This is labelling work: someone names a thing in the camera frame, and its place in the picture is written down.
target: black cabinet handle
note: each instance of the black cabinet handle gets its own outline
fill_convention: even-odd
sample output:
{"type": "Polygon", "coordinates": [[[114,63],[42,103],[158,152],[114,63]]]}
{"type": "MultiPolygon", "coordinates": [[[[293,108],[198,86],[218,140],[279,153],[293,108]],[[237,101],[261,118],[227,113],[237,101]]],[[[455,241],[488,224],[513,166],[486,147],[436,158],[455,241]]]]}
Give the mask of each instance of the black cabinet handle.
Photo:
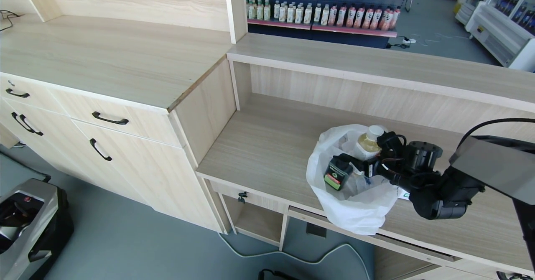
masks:
{"type": "Polygon", "coordinates": [[[91,115],[93,115],[93,117],[95,117],[98,120],[103,120],[103,121],[107,121],[107,122],[111,122],[111,123],[115,123],[115,124],[119,124],[119,125],[125,125],[125,124],[128,123],[128,119],[126,119],[126,118],[122,118],[119,121],[102,118],[102,117],[100,117],[100,113],[97,112],[97,111],[94,111],[91,115]]]}
{"type": "Polygon", "coordinates": [[[95,146],[95,144],[97,143],[97,140],[91,138],[91,139],[89,140],[89,143],[91,143],[91,146],[97,151],[97,153],[99,153],[99,155],[101,155],[101,157],[102,157],[104,160],[111,161],[111,157],[110,157],[110,156],[104,157],[104,156],[102,155],[102,153],[99,152],[99,150],[98,150],[97,147],[95,146]]]}
{"type": "Polygon", "coordinates": [[[26,119],[26,116],[24,115],[18,115],[17,113],[15,112],[12,112],[11,113],[11,116],[13,117],[13,119],[18,123],[20,124],[26,131],[29,131],[30,133],[32,134],[35,134],[35,135],[39,135],[39,136],[42,136],[43,135],[43,132],[36,132],[31,126],[29,126],[29,124],[26,123],[25,119],[26,119]],[[20,118],[20,121],[23,122],[23,124],[25,124],[25,126],[19,121],[17,120],[17,116],[19,116],[20,118]]]}
{"type": "Polygon", "coordinates": [[[5,91],[8,92],[9,95],[13,95],[14,97],[22,97],[22,98],[30,97],[30,95],[28,93],[15,94],[15,93],[13,93],[13,89],[11,89],[11,88],[6,89],[5,91]]]}

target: cabinet door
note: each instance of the cabinet door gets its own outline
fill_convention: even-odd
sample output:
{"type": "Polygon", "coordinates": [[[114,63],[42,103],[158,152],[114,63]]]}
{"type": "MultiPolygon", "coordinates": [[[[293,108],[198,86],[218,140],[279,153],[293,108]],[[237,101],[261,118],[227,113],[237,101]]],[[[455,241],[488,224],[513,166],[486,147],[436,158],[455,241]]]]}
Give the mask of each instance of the cabinet door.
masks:
{"type": "Polygon", "coordinates": [[[28,145],[29,148],[57,170],[79,179],[87,177],[87,175],[81,172],[74,163],[68,160],[57,149],[52,147],[52,144],[45,139],[45,134],[37,135],[36,133],[43,133],[42,129],[36,127],[32,122],[32,118],[24,115],[24,121],[33,128],[36,133],[29,132],[28,130],[30,127],[21,121],[21,115],[24,115],[24,112],[15,110],[5,99],[2,99],[0,102],[0,122],[3,126],[19,137],[19,139],[28,145]]]}
{"type": "Polygon", "coordinates": [[[184,150],[74,120],[156,211],[221,231],[184,150]]]}
{"type": "Polygon", "coordinates": [[[145,200],[121,174],[109,162],[102,160],[101,155],[96,152],[89,139],[75,126],[70,117],[19,102],[8,101],[8,103],[17,112],[24,114],[32,126],[43,133],[42,139],[48,141],[51,148],[74,162],[75,168],[81,172],[73,176],[145,204],[145,200]]]}

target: wooden panel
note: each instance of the wooden panel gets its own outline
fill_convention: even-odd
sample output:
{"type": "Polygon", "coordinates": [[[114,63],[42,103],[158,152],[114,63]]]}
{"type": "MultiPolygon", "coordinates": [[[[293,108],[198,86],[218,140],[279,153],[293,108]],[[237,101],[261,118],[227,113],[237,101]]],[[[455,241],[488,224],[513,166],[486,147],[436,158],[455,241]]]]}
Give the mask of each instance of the wooden panel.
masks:
{"type": "Polygon", "coordinates": [[[231,67],[232,84],[234,97],[236,99],[236,109],[245,107],[251,97],[251,67],[249,64],[238,61],[229,61],[231,67]]]}
{"type": "Polygon", "coordinates": [[[439,267],[423,273],[415,272],[415,274],[416,275],[412,277],[403,277],[396,280],[489,280],[482,276],[448,267],[439,267]]]}
{"type": "Polygon", "coordinates": [[[65,115],[45,111],[30,105],[6,100],[20,114],[24,114],[32,127],[37,127],[45,139],[63,156],[74,162],[74,165],[86,177],[80,178],[120,196],[145,204],[145,200],[126,181],[110,162],[104,160],[89,143],[89,139],[65,115]]]}
{"type": "Polygon", "coordinates": [[[2,72],[162,111],[232,46],[226,32],[130,20],[23,15],[13,23],[2,35],[2,72]]]}
{"type": "MultiPolygon", "coordinates": [[[[237,201],[238,193],[245,192],[238,188],[233,188],[230,186],[222,185],[217,182],[212,182],[212,187],[214,188],[214,191],[222,193],[226,196],[230,196],[235,201],[237,201]]],[[[288,204],[277,202],[270,198],[264,198],[262,196],[258,196],[250,192],[247,192],[247,197],[245,198],[245,202],[255,204],[256,206],[261,206],[262,208],[273,210],[278,213],[284,214],[286,213],[286,211],[288,211],[288,204]]]]}
{"type": "Polygon", "coordinates": [[[0,73],[0,96],[5,99],[11,99],[19,101],[25,104],[33,105],[34,107],[40,107],[42,109],[67,114],[61,104],[54,99],[50,91],[43,87],[43,85],[37,80],[25,79],[19,76],[12,76],[7,73],[0,73]],[[28,97],[17,97],[8,93],[8,89],[11,89],[11,93],[17,95],[29,94],[28,97]]]}
{"type": "Polygon", "coordinates": [[[427,261],[418,260],[386,248],[375,247],[374,252],[374,280],[398,280],[404,275],[433,265],[427,261]]]}
{"type": "Polygon", "coordinates": [[[229,63],[223,59],[174,110],[197,163],[235,110],[229,63]]]}
{"type": "MultiPolygon", "coordinates": [[[[290,206],[324,215],[306,182],[305,171],[319,135],[331,127],[383,124],[409,141],[443,148],[436,169],[449,163],[461,134],[348,111],[252,94],[235,112],[207,153],[197,174],[211,181],[269,196],[290,206]]],[[[441,253],[526,274],[531,261],[512,201],[492,189],[478,193],[461,219],[428,221],[411,202],[398,200],[379,233],[441,253]]]]}
{"type": "Polygon", "coordinates": [[[5,126],[0,124],[0,144],[6,148],[12,148],[19,142],[19,138],[15,137],[5,126]]]}
{"type": "Polygon", "coordinates": [[[12,11],[18,15],[23,13],[36,13],[29,0],[2,0],[2,9],[12,11]]]}
{"type": "Polygon", "coordinates": [[[235,44],[248,31],[245,0],[226,0],[231,42],[235,44]]]}
{"type": "Polygon", "coordinates": [[[65,15],[229,31],[226,0],[56,0],[65,15]]]}
{"type": "MultiPolygon", "coordinates": [[[[466,133],[497,118],[535,118],[535,113],[456,97],[252,65],[252,91],[295,101],[466,133]]],[[[535,124],[485,126],[476,135],[535,141],[535,124]]]]}
{"type": "Polygon", "coordinates": [[[283,215],[245,203],[234,226],[238,233],[278,247],[283,227],[283,215]]]}
{"type": "Polygon", "coordinates": [[[96,125],[74,123],[156,211],[214,231],[222,231],[206,200],[184,150],[116,132],[96,125]]]}
{"type": "Polygon", "coordinates": [[[535,112],[535,74],[472,61],[263,34],[246,35],[227,57],[535,112]]]}
{"type": "Polygon", "coordinates": [[[78,179],[88,179],[88,175],[84,174],[71,160],[72,158],[65,157],[55,147],[52,146],[43,136],[35,135],[27,132],[20,124],[17,123],[11,116],[15,109],[9,106],[5,99],[0,102],[0,122],[12,133],[14,133],[21,141],[23,141],[36,154],[43,158],[46,162],[52,165],[55,169],[72,175],[78,179]]]}
{"type": "Polygon", "coordinates": [[[87,95],[64,90],[50,89],[67,113],[77,119],[113,130],[146,137],[169,145],[181,146],[169,122],[168,115],[158,114],[137,107],[128,107],[113,101],[105,101],[87,95]],[[120,125],[95,118],[92,113],[99,112],[100,118],[119,121],[123,118],[127,124],[120,125]]]}
{"type": "Polygon", "coordinates": [[[29,0],[41,21],[46,22],[63,15],[56,0],[29,0]]]}

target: beverage bottle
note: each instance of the beverage bottle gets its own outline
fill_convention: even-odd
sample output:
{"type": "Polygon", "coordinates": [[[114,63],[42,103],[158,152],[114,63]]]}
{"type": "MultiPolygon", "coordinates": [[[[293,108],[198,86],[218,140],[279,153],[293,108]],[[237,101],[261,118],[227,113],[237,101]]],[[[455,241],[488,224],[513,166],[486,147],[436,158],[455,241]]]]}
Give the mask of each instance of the beverage bottle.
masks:
{"type": "Polygon", "coordinates": [[[533,17],[533,15],[535,15],[535,5],[531,8],[531,10],[526,12],[526,15],[524,15],[524,17],[520,20],[518,24],[526,28],[527,25],[530,24],[530,20],[531,20],[531,17],[533,17]]]}
{"type": "Polygon", "coordinates": [[[518,8],[518,10],[516,11],[514,17],[512,18],[512,21],[514,23],[518,23],[518,21],[520,21],[520,19],[522,19],[522,15],[524,14],[524,12],[526,11],[526,8],[527,8],[527,2],[524,2],[522,4],[522,6],[520,6],[518,8]]]}

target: robotic arm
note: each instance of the robotic arm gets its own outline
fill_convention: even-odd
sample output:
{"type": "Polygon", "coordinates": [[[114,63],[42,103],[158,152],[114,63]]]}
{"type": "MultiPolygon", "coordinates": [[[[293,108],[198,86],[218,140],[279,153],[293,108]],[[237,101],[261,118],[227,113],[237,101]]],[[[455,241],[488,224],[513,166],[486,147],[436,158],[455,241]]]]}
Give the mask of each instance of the robotic arm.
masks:
{"type": "Polygon", "coordinates": [[[407,143],[395,132],[378,137],[380,156],[357,167],[366,170],[367,176],[382,175],[410,192],[409,200],[425,219],[462,217],[471,199],[486,186],[509,196],[535,267],[535,144],[493,136],[469,137],[481,126],[463,137],[443,174],[433,170],[443,152],[440,147],[420,141],[407,143]]]}

